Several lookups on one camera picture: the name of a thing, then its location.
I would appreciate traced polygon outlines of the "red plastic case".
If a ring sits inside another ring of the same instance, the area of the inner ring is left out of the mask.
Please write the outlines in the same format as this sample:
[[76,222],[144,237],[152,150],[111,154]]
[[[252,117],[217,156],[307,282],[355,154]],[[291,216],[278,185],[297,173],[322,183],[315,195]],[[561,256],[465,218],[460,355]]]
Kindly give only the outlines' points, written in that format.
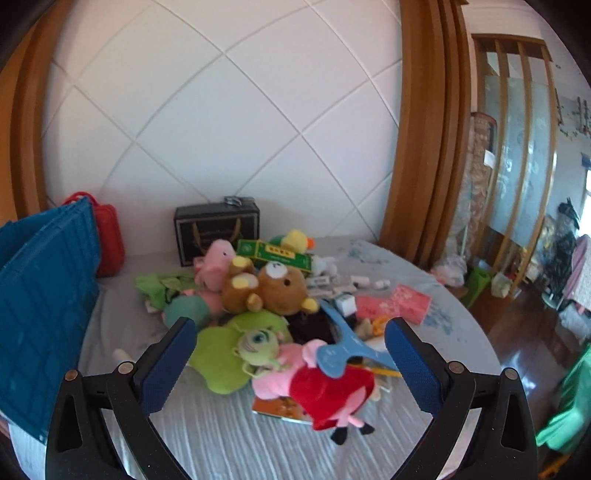
[[95,197],[87,192],[75,192],[63,201],[63,205],[74,203],[82,198],[88,198],[92,205],[100,243],[101,257],[96,276],[112,277],[121,270],[125,258],[116,209],[111,204],[98,203]]

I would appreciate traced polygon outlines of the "blue plastic hanger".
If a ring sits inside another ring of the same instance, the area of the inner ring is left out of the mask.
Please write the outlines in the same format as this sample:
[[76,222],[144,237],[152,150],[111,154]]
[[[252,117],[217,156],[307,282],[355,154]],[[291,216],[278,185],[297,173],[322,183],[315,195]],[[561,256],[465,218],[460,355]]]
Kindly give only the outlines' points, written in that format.
[[349,359],[353,357],[362,357],[369,359],[386,370],[394,373],[394,376],[400,377],[400,371],[396,363],[387,351],[375,350],[363,342],[356,333],[349,328],[345,318],[328,301],[322,300],[322,311],[327,314],[332,323],[338,330],[338,340],[335,344],[327,344],[318,347],[315,352],[315,361],[318,368],[331,378],[341,378],[345,374]]

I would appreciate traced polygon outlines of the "orange book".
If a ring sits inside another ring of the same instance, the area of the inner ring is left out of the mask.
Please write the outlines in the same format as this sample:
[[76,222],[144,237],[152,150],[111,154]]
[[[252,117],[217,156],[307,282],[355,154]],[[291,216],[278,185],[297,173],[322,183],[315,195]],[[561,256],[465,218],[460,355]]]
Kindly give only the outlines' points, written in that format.
[[291,423],[311,425],[311,417],[304,413],[297,402],[287,397],[273,400],[263,400],[256,397],[252,403],[252,412]]

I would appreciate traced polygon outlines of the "green cloth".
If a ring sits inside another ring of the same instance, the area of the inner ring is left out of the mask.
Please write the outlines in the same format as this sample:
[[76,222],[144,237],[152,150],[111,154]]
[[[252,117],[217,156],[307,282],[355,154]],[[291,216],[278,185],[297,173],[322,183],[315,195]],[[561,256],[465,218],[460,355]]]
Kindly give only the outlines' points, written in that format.
[[136,277],[135,287],[153,309],[162,311],[185,290],[193,290],[195,282],[194,275],[187,271],[152,273]]

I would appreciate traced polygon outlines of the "large green plush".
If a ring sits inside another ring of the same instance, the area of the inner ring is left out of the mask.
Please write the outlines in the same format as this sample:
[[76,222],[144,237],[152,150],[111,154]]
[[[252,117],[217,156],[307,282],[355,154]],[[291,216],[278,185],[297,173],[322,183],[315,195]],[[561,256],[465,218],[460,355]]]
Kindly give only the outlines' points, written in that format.
[[207,388],[216,394],[231,394],[249,382],[242,369],[243,360],[233,353],[238,341],[249,330],[266,328],[293,340],[287,319],[269,311],[246,312],[231,318],[223,326],[207,327],[197,335],[197,347],[188,365],[204,378]]

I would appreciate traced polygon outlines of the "green one-eyed monster plush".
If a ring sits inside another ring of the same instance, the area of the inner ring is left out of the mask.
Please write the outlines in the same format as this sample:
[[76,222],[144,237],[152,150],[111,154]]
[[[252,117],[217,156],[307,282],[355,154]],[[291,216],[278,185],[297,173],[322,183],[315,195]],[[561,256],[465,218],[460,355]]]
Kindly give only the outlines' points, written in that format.
[[259,378],[283,368],[279,360],[281,342],[281,332],[266,328],[252,329],[242,334],[232,353],[242,360],[243,372],[252,378]]

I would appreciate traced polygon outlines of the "black gift box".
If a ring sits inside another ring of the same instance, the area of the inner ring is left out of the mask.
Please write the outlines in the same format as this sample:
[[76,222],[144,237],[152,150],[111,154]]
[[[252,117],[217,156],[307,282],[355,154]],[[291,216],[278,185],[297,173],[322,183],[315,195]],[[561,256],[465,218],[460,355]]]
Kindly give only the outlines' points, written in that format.
[[211,243],[222,239],[231,242],[259,238],[259,206],[229,206],[223,203],[206,203],[178,207],[174,213],[174,231],[179,263],[182,267],[192,264],[194,258],[206,254]]

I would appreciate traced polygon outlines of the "white small cube box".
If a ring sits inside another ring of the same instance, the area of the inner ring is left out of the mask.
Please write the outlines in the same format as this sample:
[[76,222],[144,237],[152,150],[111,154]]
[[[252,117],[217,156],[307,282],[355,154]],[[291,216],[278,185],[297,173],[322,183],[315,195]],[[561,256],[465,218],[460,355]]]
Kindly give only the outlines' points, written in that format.
[[356,298],[352,294],[344,293],[335,297],[334,304],[343,318],[356,314]]

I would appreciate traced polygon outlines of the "pink pig plush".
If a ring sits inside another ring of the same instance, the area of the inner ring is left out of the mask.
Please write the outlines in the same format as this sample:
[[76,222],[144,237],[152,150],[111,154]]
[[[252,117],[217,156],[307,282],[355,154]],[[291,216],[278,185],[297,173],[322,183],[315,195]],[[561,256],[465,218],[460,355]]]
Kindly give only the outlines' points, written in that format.
[[231,242],[222,239],[213,241],[204,257],[193,260],[195,284],[201,290],[221,293],[233,258],[235,258],[235,249]]

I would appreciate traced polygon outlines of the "green long box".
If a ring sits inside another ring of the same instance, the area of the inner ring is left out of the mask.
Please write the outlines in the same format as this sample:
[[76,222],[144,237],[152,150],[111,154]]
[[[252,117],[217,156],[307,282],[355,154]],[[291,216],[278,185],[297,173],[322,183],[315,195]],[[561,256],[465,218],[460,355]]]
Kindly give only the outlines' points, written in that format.
[[263,267],[266,263],[280,262],[301,270],[304,275],[311,274],[311,255],[294,253],[260,240],[239,240],[236,254],[252,260],[256,268]]

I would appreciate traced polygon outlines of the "teal pig plush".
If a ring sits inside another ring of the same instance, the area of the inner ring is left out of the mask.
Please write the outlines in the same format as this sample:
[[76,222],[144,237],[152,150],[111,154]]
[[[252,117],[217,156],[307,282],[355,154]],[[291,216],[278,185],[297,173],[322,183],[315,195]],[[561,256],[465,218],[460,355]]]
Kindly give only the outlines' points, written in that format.
[[179,295],[173,298],[162,312],[163,322],[168,328],[171,328],[179,318],[187,318],[197,325],[198,331],[223,315],[221,296],[211,292]]

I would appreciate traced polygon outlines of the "red dress pig plush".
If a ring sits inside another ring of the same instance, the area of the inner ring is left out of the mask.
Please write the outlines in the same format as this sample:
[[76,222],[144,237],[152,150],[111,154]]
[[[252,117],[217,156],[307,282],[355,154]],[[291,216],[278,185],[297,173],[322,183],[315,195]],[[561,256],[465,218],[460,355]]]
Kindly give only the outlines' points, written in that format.
[[317,352],[322,340],[304,345],[283,343],[273,370],[252,379],[256,397],[262,400],[290,398],[311,418],[315,431],[332,430],[332,442],[342,445],[353,426],[363,435],[375,428],[356,414],[379,393],[374,373],[368,369],[346,366],[339,378],[325,374],[318,366]]

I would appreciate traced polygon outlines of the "brown bear plush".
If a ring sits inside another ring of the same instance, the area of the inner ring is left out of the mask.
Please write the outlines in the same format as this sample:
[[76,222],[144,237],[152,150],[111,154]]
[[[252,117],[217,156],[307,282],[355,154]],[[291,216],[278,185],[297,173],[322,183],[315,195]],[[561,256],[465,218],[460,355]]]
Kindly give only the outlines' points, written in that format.
[[252,260],[236,256],[221,290],[224,310],[232,315],[270,311],[280,316],[314,314],[318,300],[308,295],[304,274],[297,268],[272,261],[254,272]]

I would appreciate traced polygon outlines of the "blue plastic crate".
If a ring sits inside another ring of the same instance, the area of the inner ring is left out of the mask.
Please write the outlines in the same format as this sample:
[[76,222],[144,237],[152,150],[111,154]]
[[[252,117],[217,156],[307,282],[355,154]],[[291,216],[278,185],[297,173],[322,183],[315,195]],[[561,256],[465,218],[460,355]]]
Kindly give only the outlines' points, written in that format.
[[63,375],[79,361],[99,263],[86,198],[1,229],[1,412],[40,442]]

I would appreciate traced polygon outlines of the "yellow duck plush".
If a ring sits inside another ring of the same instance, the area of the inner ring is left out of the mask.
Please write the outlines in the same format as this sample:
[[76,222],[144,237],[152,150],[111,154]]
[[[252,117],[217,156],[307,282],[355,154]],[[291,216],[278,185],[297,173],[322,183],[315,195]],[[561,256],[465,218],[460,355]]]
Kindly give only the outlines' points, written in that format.
[[305,254],[315,248],[315,240],[304,234],[303,231],[291,229],[285,235],[277,235],[269,241],[273,246],[297,254]]

